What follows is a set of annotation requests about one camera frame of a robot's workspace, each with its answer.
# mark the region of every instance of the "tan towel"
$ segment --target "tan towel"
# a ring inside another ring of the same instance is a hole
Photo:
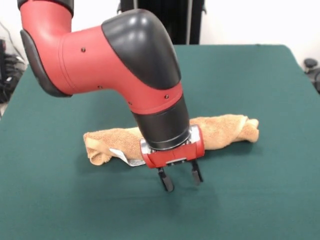
[[[197,117],[191,119],[190,124],[200,127],[205,150],[221,149],[239,141],[255,143],[259,138],[259,121],[245,115]],[[112,128],[83,135],[87,156],[90,162],[97,166],[109,162],[111,157],[116,157],[110,148],[122,151],[128,160],[142,160],[141,138],[138,127]]]

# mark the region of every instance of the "black chair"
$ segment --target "black chair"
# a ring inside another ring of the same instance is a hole
[[[317,67],[318,62],[315,59],[307,58],[303,63],[305,67],[305,74],[307,74],[312,85],[320,94],[320,67]]]
[[[175,45],[198,45],[205,0],[121,0],[118,12],[146,9],[165,26]]]

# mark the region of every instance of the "white label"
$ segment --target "white label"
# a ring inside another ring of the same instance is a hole
[[[140,159],[127,159],[125,154],[118,149],[109,148],[109,150],[113,152],[122,161],[124,161],[126,164],[128,164],[130,167],[137,167],[146,164],[145,161]]]

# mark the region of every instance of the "green felt surface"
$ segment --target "green felt surface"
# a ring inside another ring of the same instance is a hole
[[[176,46],[190,117],[259,119],[191,165],[90,164],[85,132],[135,126],[114,91],[54,98],[26,71],[0,122],[3,240],[319,240],[320,99],[285,46]]]

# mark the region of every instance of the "white wall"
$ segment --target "white wall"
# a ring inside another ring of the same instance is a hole
[[[120,0],[75,0],[72,30],[100,25],[116,15]],[[320,0],[205,0],[201,44],[284,44],[302,66],[304,58],[320,62]],[[0,1],[0,21],[24,52],[16,0]],[[0,28],[0,37],[8,37]]]

